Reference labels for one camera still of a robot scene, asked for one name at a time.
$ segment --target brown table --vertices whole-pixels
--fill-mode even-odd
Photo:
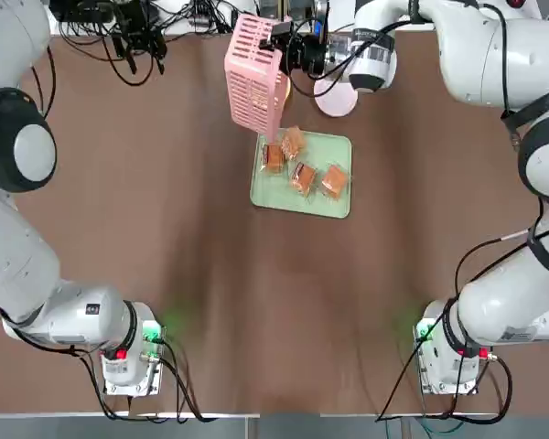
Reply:
[[[285,110],[283,125],[352,141],[350,215],[255,208],[255,134],[230,120],[228,42],[171,43],[166,75],[131,89],[109,65],[54,40],[49,123],[59,168],[18,205],[57,252],[62,276],[113,284],[169,323],[202,411],[378,412],[410,352],[413,323],[430,300],[452,293],[460,256],[524,228],[535,199],[518,178],[499,111],[455,102],[435,36],[400,33],[391,89],[360,96],[338,120],[297,93]],[[144,74],[146,60],[140,65]],[[48,92],[46,62],[39,73]],[[471,259],[463,277],[502,250]],[[499,352],[514,374],[512,410],[549,414],[549,344]],[[410,372],[390,412],[421,411]],[[169,378],[135,409],[173,412]],[[482,387],[460,410],[497,410],[489,381]],[[443,410],[447,400],[430,406]],[[97,410],[77,361],[36,352],[0,326],[0,412]]]

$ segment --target pink round object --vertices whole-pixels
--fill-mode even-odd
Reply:
[[[329,88],[333,80],[317,80],[313,86],[315,94]],[[349,82],[338,82],[323,96],[315,98],[319,109],[331,117],[341,117],[349,114],[358,101],[358,92],[352,89]]]

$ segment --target light green plate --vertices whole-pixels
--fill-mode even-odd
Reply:
[[[285,130],[279,130],[279,137]],[[338,165],[351,175],[351,142],[347,137],[330,134],[303,132],[307,140],[307,148],[299,160],[313,166],[320,181],[327,172],[329,165]],[[309,197],[304,198],[289,183],[289,175],[295,169],[296,162],[285,165],[282,174],[278,176],[261,172],[262,147],[265,138],[258,136],[256,152],[254,153],[253,182],[250,187],[250,200],[261,208],[292,210],[294,212],[310,213],[332,218],[346,218],[350,213],[350,182],[344,188],[339,200],[327,198],[320,190],[313,190]]]

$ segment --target pink basket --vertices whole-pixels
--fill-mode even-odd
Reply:
[[[231,118],[239,125],[276,140],[285,106],[286,75],[278,66],[280,50],[260,50],[275,20],[242,14],[238,17],[224,60]]]

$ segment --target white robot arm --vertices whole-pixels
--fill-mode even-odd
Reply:
[[[409,12],[407,0],[364,0],[358,6],[352,51]],[[506,20],[505,102],[501,22],[482,14],[471,0],[419,0],[418,11],[435,24],[441,72],[455,99],[502,108],[508,103],[513,111],[525,109],[522,113],[534,115],[522,121],[532,124],[517,144],[519,174],[525,186],[549,202],[549,21]],[[345,78],[358,91],[390,85],[396,62],[393,51],[392,37],[380,38],[351,62]],[[546,230],[549,209],[536,233]],[[478,374],[480,346],[549,339],[549,236],[531,240],[529,247],[463,288],[458,302],[422,346],[425,392],[470,391]],[[417,325],[417,334],[426,332],[443,311],[443,303],[431,304]],[[459,352],[464,349],[472,354],[464,360],[458,388]]]
[[[148,306],[125,302],[109,286],[59,278],[59,259],[16,210],[11,192],[46,185],[57,164],[52,132],[32,99],[17,89],[49,41],[38,0],[0,0],[0,314],[6,333],[34,343],[101,350],[106,390],[158,393],[161,328]]]

